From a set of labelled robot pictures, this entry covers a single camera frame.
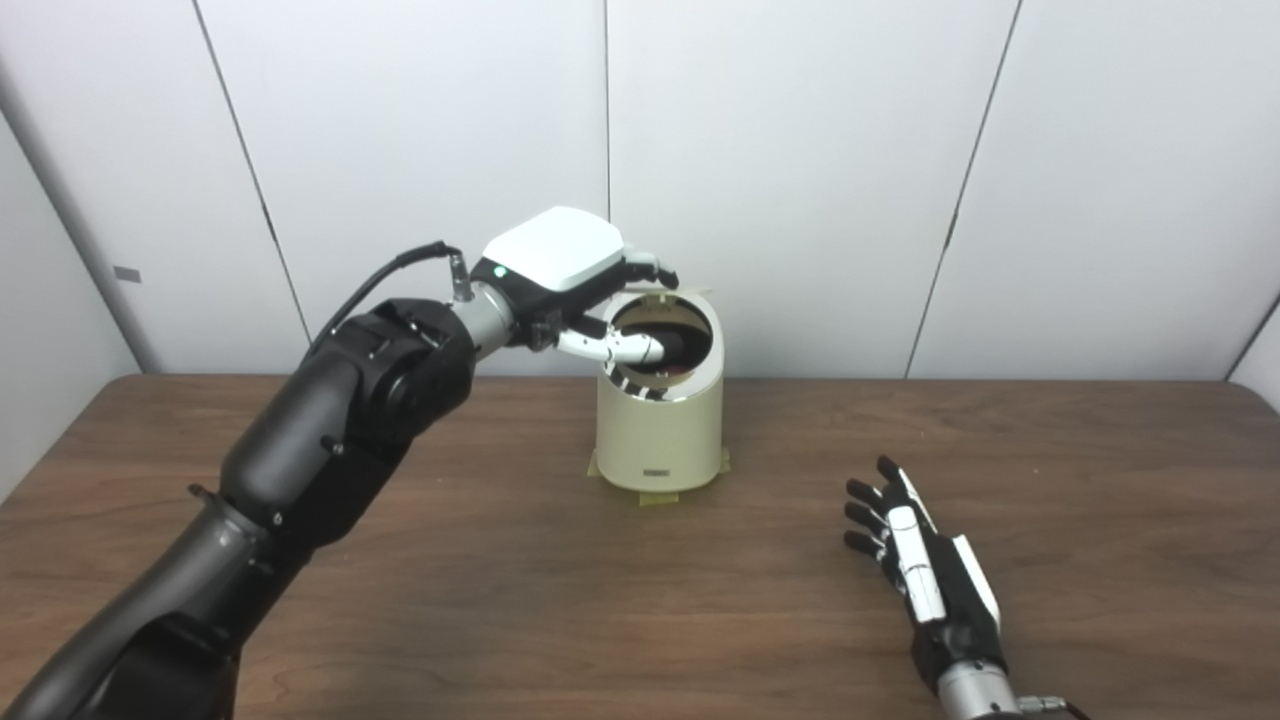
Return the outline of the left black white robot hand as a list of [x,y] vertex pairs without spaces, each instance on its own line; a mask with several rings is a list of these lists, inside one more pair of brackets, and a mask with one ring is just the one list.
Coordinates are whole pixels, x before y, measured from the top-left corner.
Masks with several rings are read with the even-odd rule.
[[548,348],[594,363],[655,364],[686,348],[672,331],[625,332],[590,310],[639,282],[678,288],[677,273],[627,245],[609,222],[552,208],[495,237],[468,279],[475,297],[454,304],[477,357],[499,347]]

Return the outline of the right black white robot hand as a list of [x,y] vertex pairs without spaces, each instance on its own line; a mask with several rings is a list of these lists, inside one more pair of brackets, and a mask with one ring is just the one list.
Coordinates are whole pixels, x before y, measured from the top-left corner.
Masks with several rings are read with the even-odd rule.
[[945,536],[905,469],[879,456],[882,486],[846,483],[844,543],[872,559],[904,601],[911,661],[932,692],[957,664],[1007,670],[1000,610],[965,536]]

